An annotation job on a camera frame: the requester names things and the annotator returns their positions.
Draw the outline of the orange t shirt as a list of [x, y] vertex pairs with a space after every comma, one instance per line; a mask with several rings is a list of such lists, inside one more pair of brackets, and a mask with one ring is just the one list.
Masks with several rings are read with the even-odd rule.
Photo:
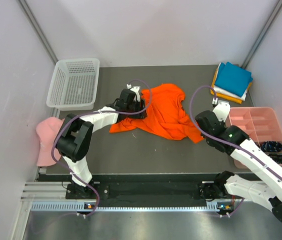
[[146, 110], [147, 117], [126, 118], [111, 125], [109, 133], [141, 129], [168, 140], [189, 138], [195, 144], [203, 140], [201, 132], [183, 109], [185, 93], [181, 88], [172, 83], [164, 83], [150, 90], [143, 89], [141, 93], [145, 103], [150, 104]]

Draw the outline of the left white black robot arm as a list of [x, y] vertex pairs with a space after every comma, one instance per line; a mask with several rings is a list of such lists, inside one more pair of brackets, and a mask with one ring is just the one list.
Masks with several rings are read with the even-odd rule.
[[94, 192], [94, 186], [90, 183], [92, 174], [86, 160], [92, 134], [126, 118], [143, 120], [147, 116], [145, 109], [140, 87], [128, 84], [113, 103], [100, 110], [82, 116], [66, 116], [55, 139], [55, 149], [68, 165], [72, 183], [77, 186], [76, 191], [81, 197], [89, 198]]

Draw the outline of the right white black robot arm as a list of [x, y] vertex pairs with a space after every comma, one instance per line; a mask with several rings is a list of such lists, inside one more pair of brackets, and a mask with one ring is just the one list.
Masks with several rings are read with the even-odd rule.
[[268, 209], [282, 223], [282, 167], [264, 153], [246, 132], [235, 125], [226, 126], [225, 117], [206, 110], [191, 120], [211, 147], [245, 165], [262, 184], [252, 183], [236, 174], [226, 173], [214, 185], [220, 198], [229, 194], [248, 199]]

